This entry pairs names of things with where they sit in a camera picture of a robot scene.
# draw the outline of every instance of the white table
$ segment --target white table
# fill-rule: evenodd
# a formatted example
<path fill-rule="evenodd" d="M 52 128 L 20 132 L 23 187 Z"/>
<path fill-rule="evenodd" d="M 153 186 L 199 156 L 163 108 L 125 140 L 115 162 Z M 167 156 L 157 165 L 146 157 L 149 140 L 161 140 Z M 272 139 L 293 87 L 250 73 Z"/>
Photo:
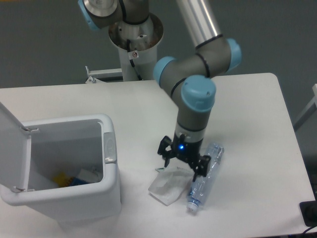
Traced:
<path fill-rule="evenodd" d="M 0 101 L 21 121 L 108 114 L 122 184 L 121 213 L 90 221 L 59 224 L 0 201 L 0 237 L 242 238 L 304 231 L 299 203 L 314 195 L 277 78 L 266 73 L 214 81 L 216 103 L 204 146 L 213 140 L 225 153 L 197 216 L 186 213 L 186 193 L 168 207 L 148 194 L 154 168 L 163 166 L 159 142 L 173 136 L 177 116 L 154 81 L 0 89 Z"/>

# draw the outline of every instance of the open lid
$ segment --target open lid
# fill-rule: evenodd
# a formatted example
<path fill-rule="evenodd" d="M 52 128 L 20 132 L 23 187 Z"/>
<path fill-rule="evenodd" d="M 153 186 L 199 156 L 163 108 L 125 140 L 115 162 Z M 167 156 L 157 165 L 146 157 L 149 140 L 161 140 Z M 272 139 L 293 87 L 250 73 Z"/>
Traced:
<path fill-rule="evenodd" d="M 0 184 L 12 191 L 27 189 L 31 133 L 0 103 Z"/>

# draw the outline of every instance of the silver metal pole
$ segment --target silver metal pole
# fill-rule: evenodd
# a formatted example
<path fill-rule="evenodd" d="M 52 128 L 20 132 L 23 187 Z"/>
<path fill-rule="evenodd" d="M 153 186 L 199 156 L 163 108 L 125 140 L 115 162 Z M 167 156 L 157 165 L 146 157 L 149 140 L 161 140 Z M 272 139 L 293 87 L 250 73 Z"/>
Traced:
<path fill-rule="evenodd" d="M 208 0 L 176 0 L 196 46 L 221 34 Z"/>

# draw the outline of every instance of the black cable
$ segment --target black cable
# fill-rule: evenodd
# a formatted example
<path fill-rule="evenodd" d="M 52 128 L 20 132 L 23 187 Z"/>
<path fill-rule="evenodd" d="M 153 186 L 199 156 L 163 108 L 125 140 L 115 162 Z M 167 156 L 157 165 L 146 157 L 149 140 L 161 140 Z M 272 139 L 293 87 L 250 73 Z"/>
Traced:
<path fill-rule="evenodd" d="M 122 10 L 122 18 L 125 21 L 125 19 L 127 18 L 127 11 L 125 10 L 125 5 L 123 0 L 119 0 L 119 4 L 121 6 L 121 10 Z"/>
<path fill-rule="evenodd" d="M 186 78 L 183 78 L 181 80 L 179 80 L 177 83 L 175 83 L 174 87 L 172 88 L 172 91 L 170 92 L 170 97 L 173 97 L 173 93 L 175 91 L 175 89 L 178 87 L 179 84 L 181 84 L 182 82 L 184 82 L 186 80 Z"/>
<path fill-rule="evenodd" d="M 311 229 L 314 229 L 315 227 L 317 227 L 317 225 L 316 225 L 316 226 L 313 226 L 313 227 L 309 227 L 308 229 L 306 229 L 306 230 L 301 234 L 300 238 L 304 238 L 306 232 L 310 231 Z"/>
<path fill-rule="evenodd" d="M 209 69 L 209 65 L 206 61 L 206 59 L 200 54 L 200 53 L 196 53 L 196 55 L 203 61 L 205 69 L 206 69 L 206 77 L 210 78 L 210 69 Z"/>
<path fill-rule="evenodd" d="M 127 39 L 127 52 L 128 52 L 128 53 L 131 52 L 130 43 L 131 43 L 131 41 L 130 41 L 129 39 Z M 133 67 L 133 69 L 134 69 L 134 71 L 135 71 L 135 73 L 136 73 L 138 79 L 139 79 L 140 81 L 143 81 L 143 78 L 140 76 L 139 72 L 137 71 L 137 69 L 136 69 L 136 67 L 135 67 L 135 64 L 134 64 L 134 62 L 133 62 L 133 59 L 130 59 L 130 64 L 131 64 L 131 66 Z"/>

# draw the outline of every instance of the metal bracket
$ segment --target metal bracket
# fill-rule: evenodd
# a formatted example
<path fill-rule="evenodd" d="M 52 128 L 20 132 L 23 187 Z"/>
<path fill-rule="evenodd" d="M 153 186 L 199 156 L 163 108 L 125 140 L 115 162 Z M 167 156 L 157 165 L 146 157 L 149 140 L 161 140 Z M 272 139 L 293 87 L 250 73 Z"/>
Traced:
<path fill-rule="evenodd" d="M 39 132 L 40 131 L 40 129 L 38 129 L 38 128 L 32 129 L 32 128 L 26 128 L 26 127 L 22 127 L 22 130 L 28 131 L 28 132 Z"/>
<path fill-rule="evenodd" d="M 86 83 L 101 83 L 103 81 L 98 80 L 98 78 L 107 79 L 114 77 L 122 77 L 122 69 L 121 68 L 113 68 L 113 69 L 104 69 L 104 70 L 93 70 L 90 71 L 88 66 L 85 66 L 87 72 L 87 81 Z"/>
<path fill-rule="evenodd" d="M 115 159 L 112 159 L 110 157 L 105 158 L 105 164 L 115 163 Z"/>
<path fill-rule="evenodd" d="M 297 116 L 295 123 L 293 124 L 294 131 L 296 132 L 311 115 L 317 110 L 317 99 L 313 97 L 304 109 Z"/>

